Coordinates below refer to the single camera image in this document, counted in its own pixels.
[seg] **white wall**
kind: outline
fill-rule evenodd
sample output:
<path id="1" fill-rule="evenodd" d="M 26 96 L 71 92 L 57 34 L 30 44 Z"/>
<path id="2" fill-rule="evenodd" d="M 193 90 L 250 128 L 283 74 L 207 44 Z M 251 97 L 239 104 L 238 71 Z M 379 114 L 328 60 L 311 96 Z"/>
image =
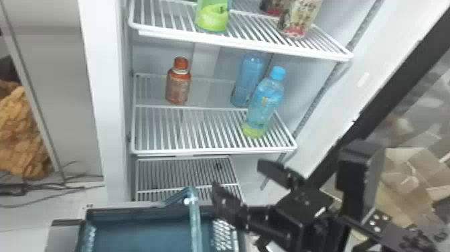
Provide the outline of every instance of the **white wall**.
<path id="1" fill-rule="evenodd" d="M 27 96 L 37 100 L 60 164 L 79 161 L 66 170 L 101 174 L 77 1 L 2 4 L 23 63 L 19 77 L 31 87 Z"/>

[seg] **bottle label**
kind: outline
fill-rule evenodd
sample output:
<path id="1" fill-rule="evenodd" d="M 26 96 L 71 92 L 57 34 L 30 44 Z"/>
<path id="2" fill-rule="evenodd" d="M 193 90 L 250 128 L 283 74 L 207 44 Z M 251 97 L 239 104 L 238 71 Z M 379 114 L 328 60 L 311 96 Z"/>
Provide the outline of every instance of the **bottle label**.
<path id="1" fill-rule="evenodd" d="M 175 104 L 184 104 L 188 99 L 190 82 L 191 80 L 168 76 L 165 90 L 166 100 Z"/>

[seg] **blue water bottle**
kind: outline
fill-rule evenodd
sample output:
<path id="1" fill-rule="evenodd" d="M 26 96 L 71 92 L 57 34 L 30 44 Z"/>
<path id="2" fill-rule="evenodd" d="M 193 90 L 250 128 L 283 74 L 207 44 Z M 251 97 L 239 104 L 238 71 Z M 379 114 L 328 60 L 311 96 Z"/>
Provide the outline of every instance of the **blue water bottle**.
<path id="1" fill-rule="evenodd" d="M 274 66 L 269 77 L 258 84 L 248 106 L 247 119 L 242 125 L 242 132 L 252 138 L 264 135 L 275 109 L 283 99 L 285 88 L 281 81 L 285 69 Z"/>
<path id="2" fill-rule="evenodd" d="M 231 94 L 231 103 L 236 107 L 246 107 L 256 85 L 265 71 L 264 54 L 251 52 L 242 57 L 239 75 Z"/>

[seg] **bottle cap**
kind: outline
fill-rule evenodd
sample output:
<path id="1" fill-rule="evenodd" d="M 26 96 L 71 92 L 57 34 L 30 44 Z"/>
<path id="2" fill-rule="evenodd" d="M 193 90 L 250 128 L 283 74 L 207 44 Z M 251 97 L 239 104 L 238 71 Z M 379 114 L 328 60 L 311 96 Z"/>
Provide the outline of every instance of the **bottle cap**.
<path id="1" fill-rule="evenodd" d="M 177 57 L 173 61 L 173 66 L 180 70 L 188 69 L 188 65 L 189 65 L 188 61 L 186 60 L 186 58 L 183 57 Z"/>
<path id="2" fill-rule="evenodd" d="M 285 78 L 286 70 L 281 66 L 274 66 L 271 72 L 271 78 L 274 80 L 283 80 Z"/>

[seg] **refrigerator shelf rack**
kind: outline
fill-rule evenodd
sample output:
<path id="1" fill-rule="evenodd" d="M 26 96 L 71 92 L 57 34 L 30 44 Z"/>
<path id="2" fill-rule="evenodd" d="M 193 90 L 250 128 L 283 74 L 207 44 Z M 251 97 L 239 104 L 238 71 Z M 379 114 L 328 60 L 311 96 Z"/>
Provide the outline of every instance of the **refrigerator shelf rack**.
<path id="1" fill-rule="evenodd" d="M 199 42 L 263 52 L 346 62 L 353 54 L 316 25 L 302 40 L 283 37 L 278 17 L 257 13 L 258 2 L 236 0 L 223 34 L 207 34 L 194 25 L 196 3 L 181 0 L 131 0 L 128 24 L 140 36 Z"/>
<path id="2" fill-rule="evenodd" d="M 228 156 L 138 159 L 135 175 L 136 201 L 162 201 L 186 186 L 195 186 L 200 200 L 210 201 L 213 181 L 242 198 Z"/>
<path id="3" fill-rule="evenodd" d="M 140 92 L 146 90 L 142 85 L 165 85 L 164 76 L 155 76 L 158 75 L 135 75 L 131 153 L 141 156 L 276 153 L 297 148 L 277 112 L 265 135 L 252 139 L 240 128 L 247 109 L 148 105 L 150 102 Z"/>

